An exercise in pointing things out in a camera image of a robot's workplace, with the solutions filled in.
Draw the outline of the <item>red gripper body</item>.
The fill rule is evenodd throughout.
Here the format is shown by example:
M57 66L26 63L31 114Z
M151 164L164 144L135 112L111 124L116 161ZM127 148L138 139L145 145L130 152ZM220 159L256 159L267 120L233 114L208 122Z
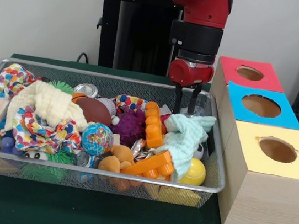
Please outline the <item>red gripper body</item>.
M179 59L172 61L169 67L169 78L181 87L208 83L214 75L214 67Z

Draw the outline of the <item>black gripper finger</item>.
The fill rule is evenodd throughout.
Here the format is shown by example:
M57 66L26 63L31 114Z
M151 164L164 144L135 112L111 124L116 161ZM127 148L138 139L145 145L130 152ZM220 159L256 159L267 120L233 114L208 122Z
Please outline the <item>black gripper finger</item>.
M174 104L174 108L173 108L173 113L177 114L180 112L180 108L181 108L181 100L182 100L182 96L183 96L183 87L179 84L175 85L175 104Z
M193 90L193 93L191 95L191 98L190 98L190 101L189 101L189 105L188 105L188 108L187 108L187 113L188 114L193 114L194 113L194 109L195 109L195 105L196 105L196 102L197 102L197 97L198 97L198 94L201 92L202 90L202 86L194 86L194 90Z

